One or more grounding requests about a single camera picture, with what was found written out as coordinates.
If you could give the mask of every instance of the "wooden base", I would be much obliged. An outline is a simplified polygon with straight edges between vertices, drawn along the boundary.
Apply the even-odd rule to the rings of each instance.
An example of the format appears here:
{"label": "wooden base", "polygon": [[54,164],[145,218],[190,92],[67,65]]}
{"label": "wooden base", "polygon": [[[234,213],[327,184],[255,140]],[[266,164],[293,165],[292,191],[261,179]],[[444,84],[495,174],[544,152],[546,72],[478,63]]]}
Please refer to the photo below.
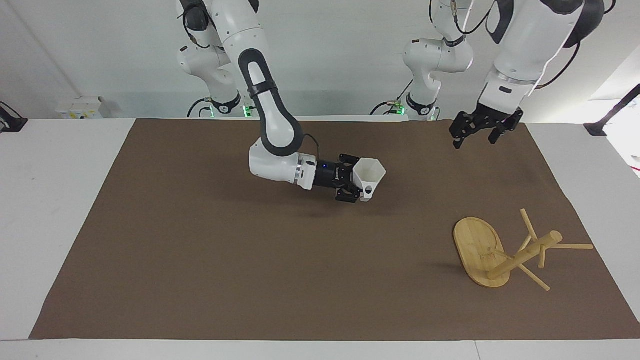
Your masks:
{"label": "wooden base", "polygon": [[504,262],[504,247],[495,229],[484,220],[465,218],[460,220],[453,231],[462,265],[467,274],[478,285],[485,288],[500,288],[511,276],[506,272],[495,279],[487,277],[489,270]]}

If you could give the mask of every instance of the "brown table mat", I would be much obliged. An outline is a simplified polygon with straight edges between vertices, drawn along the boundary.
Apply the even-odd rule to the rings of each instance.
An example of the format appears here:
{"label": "brown table mat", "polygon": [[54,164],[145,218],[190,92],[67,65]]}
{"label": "brown table mat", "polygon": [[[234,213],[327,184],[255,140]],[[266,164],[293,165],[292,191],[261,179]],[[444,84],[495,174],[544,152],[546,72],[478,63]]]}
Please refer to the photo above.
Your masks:
{"label": "brown table mat", "polygon": [[469,279],[452,238],[465,217],[510,254],[527,234],[520,208],[540,235],[591,241],[525,126],[456,151],[449,124],[303,123],[324,160],[386,167],[354,205],[252,176],[257,122],[137,120],[31,339],[640,338],[597,251],[531,261],[549,293],[519,270],[497,290]]}

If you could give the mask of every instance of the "white table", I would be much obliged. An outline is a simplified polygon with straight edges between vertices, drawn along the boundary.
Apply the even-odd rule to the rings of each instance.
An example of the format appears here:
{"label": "white table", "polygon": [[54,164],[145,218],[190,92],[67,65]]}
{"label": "white table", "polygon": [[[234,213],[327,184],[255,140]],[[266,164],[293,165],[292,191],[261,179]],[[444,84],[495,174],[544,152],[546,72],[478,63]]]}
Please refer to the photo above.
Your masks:
{"label": "white table", "polygon": [[[32,120],[19,134],[0,135],[0,339],[13,340],[0,342],[0,359],[640,358],[640,340],[24,341],[133,123]],[[607,139],[590,137],[582,126],[529,124],[529,129],[640,318],[640,179]]]}

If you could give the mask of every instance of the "white wall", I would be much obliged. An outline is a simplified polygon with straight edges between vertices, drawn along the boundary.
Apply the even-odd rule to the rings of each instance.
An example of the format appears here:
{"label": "white wall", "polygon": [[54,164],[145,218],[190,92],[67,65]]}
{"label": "white wall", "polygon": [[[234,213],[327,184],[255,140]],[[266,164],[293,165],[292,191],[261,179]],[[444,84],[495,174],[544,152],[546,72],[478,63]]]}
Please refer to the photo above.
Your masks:
{"label": "white wall", "polygon": [[[40,55],[51,56],[70,87],[103,96],[114,116],[183,117],[195,99],[207,95],[203,83],[177,66],[175,53],[189,40],[172,0],[0,0],[5,3],[24,19],[42,44]],[[476,1],[471,24],[490,3]],[[526,119],[542,121],[588,100],[640,44],[639,13],[640,2],[619,2],[562,80],[524,104]],[[270,0],[262,2],[259,15],[273,50],[272,71],[295,115],[368,113],[411,79],[401,58],[404,45],[439,37],[425,0]],[[38,51],[12,35],[6,17],[0,12],[0,99],[28,117],[54,117],[58,98],[73,91],[36,60]],[[475,108],[497,54],[483,31],[469,40],[476,50],[472,69],[441,75],[443,117]],[[564,51],[550,66],[551,76],[570,55]]]}

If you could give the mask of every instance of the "wooden mug tree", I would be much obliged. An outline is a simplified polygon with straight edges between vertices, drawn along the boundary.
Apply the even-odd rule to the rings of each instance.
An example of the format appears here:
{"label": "wooden mug tree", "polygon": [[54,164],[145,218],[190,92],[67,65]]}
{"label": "wooden mug tree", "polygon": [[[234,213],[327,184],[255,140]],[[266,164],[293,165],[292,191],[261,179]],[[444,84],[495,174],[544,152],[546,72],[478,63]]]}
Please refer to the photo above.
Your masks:
{"label": "wooden mug tree", "polygon": [[509,256],[504,252],[502,242],[495,229],[478,218],[460,220],[454,229],[456,247],[462,265],[471,279],[485,288],[504,286],[511,277],[511,271],[519,268],[544,290],[551,288],[524,266],[527,261],[539,256],[538,267],[544,269],[549,249],[593,250],[593,245],[560,244],[562,234],[551,231],[538,238],[525,209],[520,210],[529,235],[520,250]]}

